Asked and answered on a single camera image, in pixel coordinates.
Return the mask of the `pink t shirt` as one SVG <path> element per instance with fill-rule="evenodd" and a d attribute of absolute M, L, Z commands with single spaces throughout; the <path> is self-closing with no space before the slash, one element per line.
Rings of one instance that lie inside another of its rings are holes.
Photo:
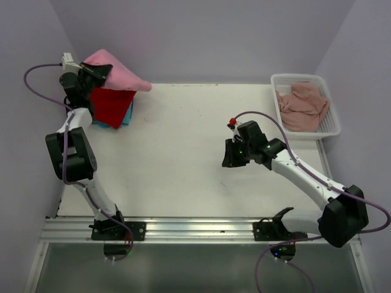
<path fill-rule="evenodd" d="M 117 58 L 105 49 L 100 49 L 85 61 L 89 65 L 112 65 L 113 68 L 104 83 L 104 89 L 149 92 L 152 84 L 127 69 Z"/>

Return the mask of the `beige t shirt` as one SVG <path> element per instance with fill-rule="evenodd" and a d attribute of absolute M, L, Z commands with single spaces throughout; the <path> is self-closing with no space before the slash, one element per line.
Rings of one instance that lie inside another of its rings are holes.
<path fill-rule="evenodd" d="M 317 131 L 330 106 L 329 98 L 318 87 L 297 82 L 291 86 L 290 94 L 275 93 L 284 127 L 293 132 Z"/>

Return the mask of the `white plastic basket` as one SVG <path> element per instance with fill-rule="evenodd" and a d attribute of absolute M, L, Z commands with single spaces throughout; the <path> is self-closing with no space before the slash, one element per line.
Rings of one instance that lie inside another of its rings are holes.
<path fill-rule="evenodd" d="M 340 122 L 338 120 L 337 113 L 335 111 L 334 104 L 332 102 L 332 97 L 330 91 L 326 85 L 325 80 L 317 75 L 311 74 L 297 74 L 297 73 L 282 73 L 282 74 L 273 74 L 270 77 L 272 95 L 274 99 L 274 105 L 277 113 L 277 121 L 279 125 L 285 131 L 285 134 L 289 139 L 293 140 L 321 140 L 326 137 L 337 136 L 341 132 Z M 290 131 L 287 129 L 282 122 L 280 115 L 277 92 L 281 95 L 288 95 L 291 93 L 291 86 L 297 82 L 312 84 L 320 92 L 320 94 L 330 101 L 329 109 L 327 114 L 322 119 L 318 129 L 315 132 L 296 132 Z"/>

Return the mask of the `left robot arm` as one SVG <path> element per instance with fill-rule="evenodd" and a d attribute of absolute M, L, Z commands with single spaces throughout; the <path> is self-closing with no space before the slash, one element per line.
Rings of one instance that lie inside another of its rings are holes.
<path fill-rule="evenodd" d="M 67 118 L 57 132 L 45 137 L 45 142 L 57 177 L 75 187 L 93 211 L 91 238 L 130 241 L 122 213 L 97 178 L 97 159 L 85 133 L 95 115 L 90 96 L 95 89 L 104 86 L 112 69 L 111 64 L 81 63 L 76 71 L 65 72 L 59 78 L 66 94 Z"/>

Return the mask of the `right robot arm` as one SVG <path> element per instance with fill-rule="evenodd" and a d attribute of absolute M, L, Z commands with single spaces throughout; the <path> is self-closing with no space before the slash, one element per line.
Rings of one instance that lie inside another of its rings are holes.
<path fill-rule="evenodd" d="M 302 190 L 319 211 L 288 207 L 273 217 L 253 224 L 257 241 L 287 241 L 306 234 L 317 234 L 332 246 L 341 248 L 368 225 L 364 193 L 355 185 L 345 188 L 302 162 L 285 142 L 268 140 L 255 121 L 228 123 L 233 137 L 225 141 L 222 166 L 244 167 L 250 162 L 283 176 Z"/>

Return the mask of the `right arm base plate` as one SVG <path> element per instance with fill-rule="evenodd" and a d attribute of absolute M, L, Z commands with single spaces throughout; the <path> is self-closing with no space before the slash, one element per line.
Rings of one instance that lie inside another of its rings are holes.
<path fill-rule="evenodd" d="M 307 233 L 289 232 L 281 220 L 263 218 L 252 223 L 252 232 L 255 241 L 288 241 L 307 238 Z"/>

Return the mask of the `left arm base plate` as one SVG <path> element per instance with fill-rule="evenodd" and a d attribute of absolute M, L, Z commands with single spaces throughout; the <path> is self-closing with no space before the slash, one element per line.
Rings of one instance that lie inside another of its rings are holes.
<path fill-rule="evenodd" d="M 145 239 L 145 222 L 122 222 L 118 224 L 112 220 L 93 222 L 89 225 L 92 229 L 91 239 L 93 241 L 143 241 Z"/>

